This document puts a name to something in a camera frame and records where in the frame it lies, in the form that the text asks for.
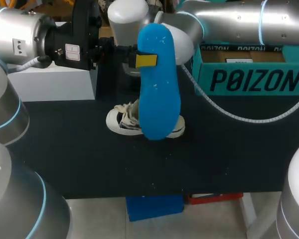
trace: white cable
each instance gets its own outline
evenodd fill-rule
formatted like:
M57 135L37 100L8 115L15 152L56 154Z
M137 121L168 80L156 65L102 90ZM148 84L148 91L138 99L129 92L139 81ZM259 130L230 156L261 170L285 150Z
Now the white cable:
M199 91L199 93L204 97L213 107L215 107L217 110L219 110L221 113L239 121L248 122L248 123L271 123L274 121L282 120L283 118L287 117L288 115L292 114L299 108L299 101L295 106L293 106L288 111L284 112L283 114L270 118L270 119L247 119L240 116L233 115L232 113L229 113L228 111L225 111L223 108L219 107L215 102L213 102L206 93L200 88L200 86L196 83L195 79L191 75L191 73L188 71L188 69L182 65L181 66L186 75L189 77L190 81L193 83L194 88Z
M9 69L8 73L11 74L11 73L16 73L16 72L20 72L20 71L24 71L32 66L35 66L36 64L40 63L39 60L38 60L39 57L36 57L30 61L28 61L27 63L25 63L24 65L22 66L18 66L18 67L15 67L15 68L11 68Z

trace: black tabletop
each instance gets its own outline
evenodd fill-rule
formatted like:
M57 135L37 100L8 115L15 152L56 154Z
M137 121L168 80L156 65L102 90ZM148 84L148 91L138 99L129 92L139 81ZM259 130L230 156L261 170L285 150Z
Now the black tabletop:
M117 90L117 67L100 70L95 101L25 103L27 134L9 148L65 198L234 193L282 189L299 147L299 110L270 124L250 124L219 113L194 93L178 69L182 137L149 141L107 129L115 104L137 96ZM299 97L213 97L242 117L263 119Z

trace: red object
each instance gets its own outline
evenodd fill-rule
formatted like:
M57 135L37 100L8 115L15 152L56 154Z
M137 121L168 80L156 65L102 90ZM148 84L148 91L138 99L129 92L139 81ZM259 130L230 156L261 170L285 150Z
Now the red object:
M232 194L223 194L220 196L215 197L201 197L201 198L192 198L191 196L187 196L187 199L190 204L203 204L203 203L216 203L216 202L223 202L223 201L232 201L240 199L244 196L243 193L232 193Z

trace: sneaker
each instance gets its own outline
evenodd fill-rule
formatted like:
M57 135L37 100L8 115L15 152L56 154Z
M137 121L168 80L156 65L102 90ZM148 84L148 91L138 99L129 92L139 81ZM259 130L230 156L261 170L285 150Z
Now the sneaker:
M123 105L114 106L108 115L106 116L107 127L118 134L123 135L140 135L142 129L140 122L133 115L138 117L139 100L134 103L128 103ZM177 138L183 135L185 131L185 120L182 116L179 116L175 129L170 133L167 138Z

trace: black mount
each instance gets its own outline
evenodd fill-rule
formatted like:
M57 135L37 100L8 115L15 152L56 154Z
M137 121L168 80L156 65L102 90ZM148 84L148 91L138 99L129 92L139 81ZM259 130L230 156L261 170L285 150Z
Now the black mount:
M96 48L99 47L101 26L98 2L77 0L73 7L72 22L49 29L45 38L45 54L58 66L82 70L95 69L98 62L95 54ZM66 49L66 44L74 46L73 52L69 47Z

